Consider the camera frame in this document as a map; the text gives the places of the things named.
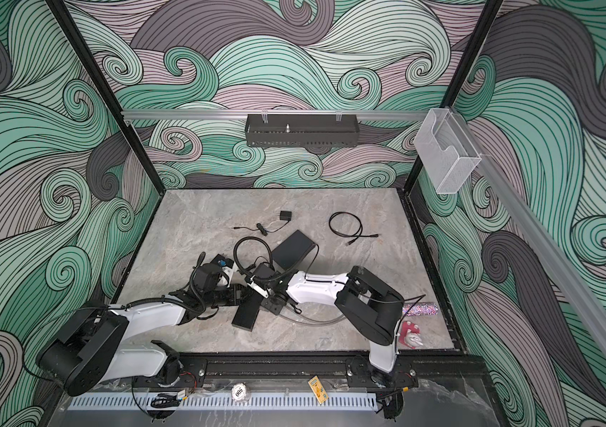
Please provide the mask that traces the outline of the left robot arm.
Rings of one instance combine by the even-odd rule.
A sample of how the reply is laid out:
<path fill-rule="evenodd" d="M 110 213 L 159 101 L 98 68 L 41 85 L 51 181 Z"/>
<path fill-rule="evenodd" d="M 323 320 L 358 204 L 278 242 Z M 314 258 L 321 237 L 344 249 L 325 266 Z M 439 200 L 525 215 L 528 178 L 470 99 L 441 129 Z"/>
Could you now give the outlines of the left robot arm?
<path fill-rule="evenodd" d="M 187 284 L 169 294 L 128 304 L 88 302 L 43 345 L 36 365 L 71 397 L 123 378 L 173 387 L 184 371 L 179 352 L 159 339 L 144 345 L 130 340 L 162 327 L 209 320 L 208 310 L 237 306 L 245 293 L 233 285 L 234 272 L 234 261 L 222 254 L 209 262 L 199 257 Z"/>

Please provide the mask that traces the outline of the ribbed black network switch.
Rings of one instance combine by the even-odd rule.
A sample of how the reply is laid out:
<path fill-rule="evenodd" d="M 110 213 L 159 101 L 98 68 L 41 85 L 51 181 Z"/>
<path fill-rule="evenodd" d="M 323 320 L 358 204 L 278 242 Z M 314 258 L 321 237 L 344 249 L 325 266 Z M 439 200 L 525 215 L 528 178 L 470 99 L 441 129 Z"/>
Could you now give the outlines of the ribbed black network switch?
<path fill-rule="evenodd" d="M 244 331 L 253 331 L 263 300 L 264 297 L 256 293 L 240 302 L 231 325 Z"/>

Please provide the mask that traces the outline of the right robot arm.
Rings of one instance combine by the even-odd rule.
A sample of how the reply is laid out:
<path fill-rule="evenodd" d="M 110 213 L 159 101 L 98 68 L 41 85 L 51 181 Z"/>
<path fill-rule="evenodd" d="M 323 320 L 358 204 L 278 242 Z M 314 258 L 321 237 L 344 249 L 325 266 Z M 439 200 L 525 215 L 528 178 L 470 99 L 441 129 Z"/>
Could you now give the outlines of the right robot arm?
<path fill-rule="evenodd" d="M 247 242 L 256 242 L 267 250 L 266 261 L 245 267 L 239 250 Z M 276 316 L 286 307 L 296 311 L 301 304 L 333 306 L 342 318 L 370 343 L 369 363 L 383 374 L 391 374 L 397 365 L 397 341 L 404 321 L 404 305 L 421 302 L 421 295 L 411 299 L 381 280 L 365 267 L 354 266 L 349 272 L 319 275 L 299 269 L 299 265 L 319 245 L 297 231 L 272 249 L 262 238 L 244 237 L 233 248 L 236 270 L 257 295 L 264 310 Z"/>

